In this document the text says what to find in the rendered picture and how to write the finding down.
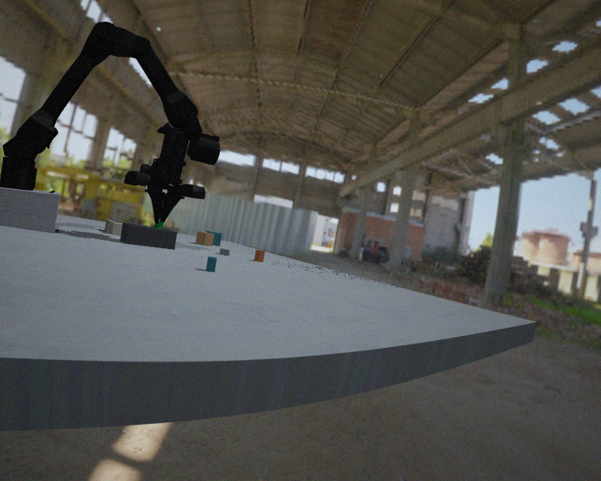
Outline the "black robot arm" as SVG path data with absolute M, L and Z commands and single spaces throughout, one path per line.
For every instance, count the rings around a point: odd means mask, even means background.
M 159 94 L 169 122 L 157 131 L 165 134 L 161 152 L 185 157 L 187 150 L 191 160 L 210 165 L 217 162 L 220 138 L 202 133 L 197 118 L 198 108 L 176 87 L 151 47 L 151 42 L 110 22 L 99 22 L 93 27 L 81 54 L 42 108 L 31 115 L 18 129 L 16 136 L 3 145 L 0 187 L 28 191 L 34 189 L 36 155 L 46 147 L 49 149 L 58 134 L 55 127 L 57 118 L 91 70 L 110 55 L 136 58 Z

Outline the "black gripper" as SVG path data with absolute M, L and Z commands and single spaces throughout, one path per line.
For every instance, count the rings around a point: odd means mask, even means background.
M 153 178 L 147 173 L 129 171 L 125 176 L 124 184 L 143 187 L 148 185 L 148 189 L 144 191 L 148 192 L 152 200 L 153 216 L 155 223 L 158 224 L 159 221 L 165 222 L 174 206 L 181 199 L 185 199 L 184 196 L 205 199 L 206 191 L 204 187 L 198 185 L 180 185 L 182 168 L 186 166 L 183 156 L 161 152 L 156 162 L 158 167 Z M 167 193 L 163 192 L 163 189 L 167 190 Z

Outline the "teal rectangular block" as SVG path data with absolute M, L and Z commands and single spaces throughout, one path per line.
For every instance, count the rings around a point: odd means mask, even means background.
M 208 256 L 206 271 L 215 272 L 217 257 Z

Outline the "brown cube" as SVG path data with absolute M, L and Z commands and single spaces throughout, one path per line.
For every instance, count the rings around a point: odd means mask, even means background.
M 214 240 L 213 233 L 198 231 L 195 243 L 200 244 L 200 245 L 212 246 L 213 240 Z

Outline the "teal cube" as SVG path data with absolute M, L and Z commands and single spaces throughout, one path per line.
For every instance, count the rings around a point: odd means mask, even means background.
M 207 233 L 213 233 L 214 234 L 214 240 L 213 240 L 213 244 L 212 245 L 220 246 L 222 233 L 218 233 L 218 232 L 214 232 L 214 231 L 207 231 Z

